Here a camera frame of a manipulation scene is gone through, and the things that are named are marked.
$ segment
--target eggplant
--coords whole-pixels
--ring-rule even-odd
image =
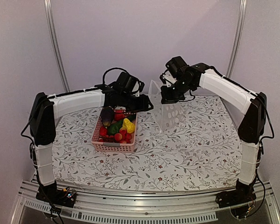
[[[104,107],[101,111],[102,124],[109,127],[114,119],[114,110],[112,107]]]

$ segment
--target white table surface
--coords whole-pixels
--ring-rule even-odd
[[[64,116],[53,144],[55,178],[145,191],[234,186],[242,147],[221,99],[197,96],[182,107],[185,121],[161,134],[150,112],[138,113],[136,151],[131,154],[97,152],[91,145],[101,108]]]

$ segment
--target basket handle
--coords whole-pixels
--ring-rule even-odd
[[[107,147],[120,147],[120,143],[116,143],[116,142],[104,142],[103,146],[107,146]]]

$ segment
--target gray wall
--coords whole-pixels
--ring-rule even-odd
[[[248,1],[245,25],[232,79],[267,95],[276,137],[264,140],[261,173],[270,180],[280,207],[280,0]],[[240,122],[242,116],[232,108]]]
[[[0,224],[33,173],[20,137],[36,93],[63,92],[42,0],[0,0]]]
[[[239,0],[54,0],[54,21],[71,90],[102,82],[122,67],[145,82],[158,80],[165,63],[181,55],[225,72]],[[108,82],[118,71],[108,74]]]

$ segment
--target plastic basket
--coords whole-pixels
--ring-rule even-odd
[[[124,112],[125,116],[129,116],[132,113],[130,112]],[[135,132],[132,135],[131,143],[117,143],[117,142],[100,142],[99,140],[99,130],[102,124],[102,118],[99,116],[97,125],[94,129],[94,133],[92,136],[92,144],[94,145],[95,149],[97,151],[105,151],[105,152],[120,152],[120,153],[132,153],[134,151],[134,144],[135,144],[135,137],[136,137],[136,130],[137,130],[137,118],[133,121],[135,124]]]

